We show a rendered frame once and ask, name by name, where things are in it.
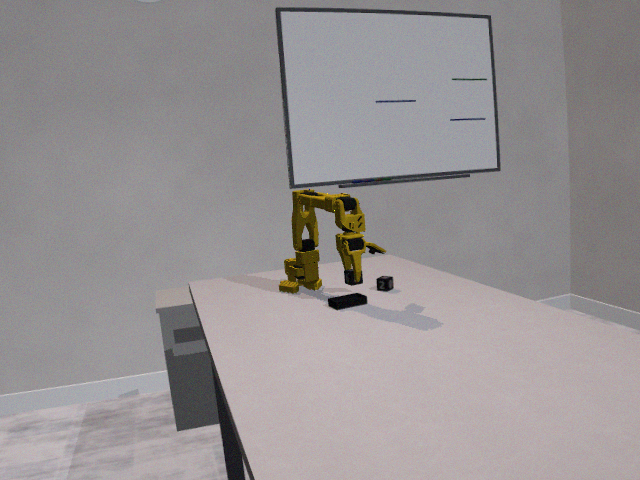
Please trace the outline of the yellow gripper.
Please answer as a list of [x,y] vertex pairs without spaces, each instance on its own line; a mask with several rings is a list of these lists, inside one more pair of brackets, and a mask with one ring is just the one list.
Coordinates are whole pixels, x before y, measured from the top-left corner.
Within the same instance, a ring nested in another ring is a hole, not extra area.
[[362,237],[364,237],[363,234],[356,234],[354,231],[336,234],[336,248],[340,254],[344,270],[353,268],[356,282],[359,282],[361,277],[361,254],[365,253],[366,247],[370,249],[369,253],[371,254],[375,254],[375,252],[384,254],[383,252],[386,252],[376,244],[366,242]]

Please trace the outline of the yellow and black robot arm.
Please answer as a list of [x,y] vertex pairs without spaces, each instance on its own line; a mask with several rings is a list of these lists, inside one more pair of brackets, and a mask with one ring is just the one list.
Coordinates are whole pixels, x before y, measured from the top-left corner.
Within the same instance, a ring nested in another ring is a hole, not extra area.
[[[299,292],[299,286],[314,291],[322,286],[318,272],[319,249],[315,250],[319,244],[315,208],[335,213],[335,224],[345,233],[354,231],[360,234],[365,231],[365,217],[359,207],[358,199],[351,198],[349,194],[330,195],[308,189],[292,191],[292,197],[292,235],[296,258],[286,260],[288,280],[280,281],[279,291],[294,294]],[[346,211],[350,211],[350,214],[345,214]],[[309,232],[309,239],[302,240],[305,225]]]

